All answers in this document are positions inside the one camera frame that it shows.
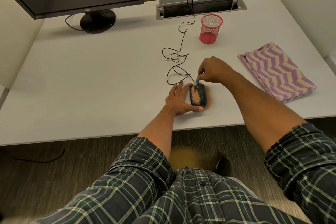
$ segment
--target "black shoe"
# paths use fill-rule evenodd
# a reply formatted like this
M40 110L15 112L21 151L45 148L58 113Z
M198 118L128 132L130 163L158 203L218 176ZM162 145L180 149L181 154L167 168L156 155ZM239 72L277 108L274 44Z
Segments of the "black shoe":
M221 176L231 175L231 165L227 157L222 157L216 165L216 174Z

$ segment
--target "red rim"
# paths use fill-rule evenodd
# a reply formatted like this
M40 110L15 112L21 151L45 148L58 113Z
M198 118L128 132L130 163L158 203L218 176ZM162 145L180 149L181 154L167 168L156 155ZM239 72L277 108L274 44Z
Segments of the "red rim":
M219 26L216 26L216 27L209 27L209 26L205 26L205 25L203 24L203 19L204 19L205 17L207 17L207 16L210 16L210 15L217 16L218 18L220 18L220 20L221 20L222 22L220 23ZM223 24L223 18L220 17L220 16L217 15L217 14L207 14L207 15L204 15L204 16L202 17L202 19L201 19L201 23L202 23L202 26L204 26L204 27L206 27L206 28L219 28L219 27Z

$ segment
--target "towel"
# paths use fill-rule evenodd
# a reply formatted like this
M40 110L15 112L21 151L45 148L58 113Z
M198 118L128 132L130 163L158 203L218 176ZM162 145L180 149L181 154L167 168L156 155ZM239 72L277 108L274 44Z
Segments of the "towel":
M265 91L280 102L303 97L317 88L275 43L240 54L238 58Z

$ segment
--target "monitor base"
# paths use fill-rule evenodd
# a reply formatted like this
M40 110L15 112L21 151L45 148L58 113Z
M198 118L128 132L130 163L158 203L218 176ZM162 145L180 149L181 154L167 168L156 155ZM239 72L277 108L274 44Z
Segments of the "monitor base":
M79 25L87 33L98 34L107 31L115 22L116 14L114 11L107 9L88 12L82 17Z

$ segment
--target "rolled-up sleeve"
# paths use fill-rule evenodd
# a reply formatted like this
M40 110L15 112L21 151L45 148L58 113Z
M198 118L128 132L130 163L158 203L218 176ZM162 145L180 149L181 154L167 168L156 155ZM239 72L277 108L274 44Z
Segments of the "rolled-up sleeve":
M336 222L336 145L322 131L294 127L268 150L265 164L313 223Z
M158 147L147 138L134 138L91 187L33 223L132 222L168 190L172 174Z

